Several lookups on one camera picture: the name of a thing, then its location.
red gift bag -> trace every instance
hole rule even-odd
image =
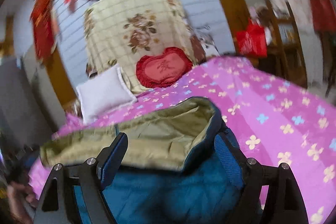
[[[246,31],[236,32],[239,53],[251,57],[267,57],[267,45],[264,27],[252,23],[251,19]]]

metal bolt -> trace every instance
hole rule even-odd
[[[248,158],[248,159],[247,159],[247,162],[248,162],[249,164],[251,164],[251,165],[254,165],[254,164],[257,163],[257,160],[256,160],[255,158]]]
[[[86,163],[88,164],[88,165],[92,165],[92,164],[94,164],[96,162],[96,159],[95,158],[89,158],[87,161],[86,161]]]
[[[56,171],[58,171],[59,169],[61,169],[62,168],[62,164],[56,164],[55,166],[54,166],[54,170],[56,170]]]
[[[282,167],[283,169],[289,169],[289,165],[288,165],[287,163],[285,163],[285,162],[283,162],[283,163],[281,164],[281,167]]]

pink bedspread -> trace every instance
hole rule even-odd
[[[264,165],[288,163],[310,223],[323,223],[336,203],[336,109],[300,87],[254,69],[245,58],[211,59],[176,84],[145,92],[137,103],[107,113],[90,126],[130,120],[192,96],[207,97],[221,109],[246,157]],[[84,128],[80,122],[70,121],[58,134],[80,128]],[[49,172],[40,160],[31,169],[31,185],[38,196]]]

gold fabric lining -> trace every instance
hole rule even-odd
[[[118,124],[129,142],[122,165],[182,170],[191,149],[204,140],[214,113],[205,98],[191,98]],[[96,157],[115,136],[114,126],[76,131],[41,147],[42,163],[45,166],[82,163]]]

beige quilt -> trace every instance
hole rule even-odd
[[[135,74],[142,56],[178,47],[196,63],[180,0],[100,0],[84,25],[89,65],[101,72],[119,63],[133,93],[147,90]]]

